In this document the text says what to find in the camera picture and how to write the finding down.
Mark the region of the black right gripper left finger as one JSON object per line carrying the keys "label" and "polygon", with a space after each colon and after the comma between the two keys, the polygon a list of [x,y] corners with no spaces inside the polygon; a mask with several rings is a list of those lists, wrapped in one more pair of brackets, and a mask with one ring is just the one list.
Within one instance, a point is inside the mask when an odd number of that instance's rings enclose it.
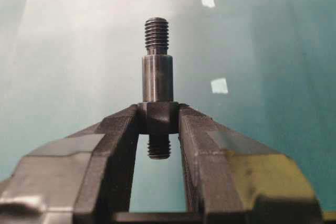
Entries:
{"label": "black right gripper left finger", "polygon": [[1,183],[1,223],[107,223],[128,211],[137,140],[132,105],[33,150]]}

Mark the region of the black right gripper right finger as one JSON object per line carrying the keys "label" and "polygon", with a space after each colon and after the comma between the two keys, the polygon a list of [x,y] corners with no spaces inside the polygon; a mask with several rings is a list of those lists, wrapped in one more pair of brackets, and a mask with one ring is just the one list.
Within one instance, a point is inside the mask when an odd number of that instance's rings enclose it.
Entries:
{"label": "black right gripper right finger", "polygon": [[204,223],[322,223],[315,193],[287,155],[182,104],[187,208]]}

